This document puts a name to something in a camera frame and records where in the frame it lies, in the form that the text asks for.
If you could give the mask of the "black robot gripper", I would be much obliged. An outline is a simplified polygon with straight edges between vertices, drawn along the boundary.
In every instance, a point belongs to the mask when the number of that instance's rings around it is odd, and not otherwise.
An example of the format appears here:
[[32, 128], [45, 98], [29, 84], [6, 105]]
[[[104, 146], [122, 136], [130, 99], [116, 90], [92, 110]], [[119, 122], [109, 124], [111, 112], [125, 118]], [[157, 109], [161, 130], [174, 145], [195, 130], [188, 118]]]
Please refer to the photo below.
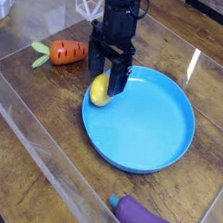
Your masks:
[[124, 91], [131, 72], [135, 48], [131, 39], [135, 36], [137, 21], [141, 18], [141, 0], [105, 0], [103, 21], [92, 22], [89, 42], [88, 68], [91, 77], [103, 73], [106, 51], [111, 46], [122, 51], [113, 59], [107, 94], [113, 97]]

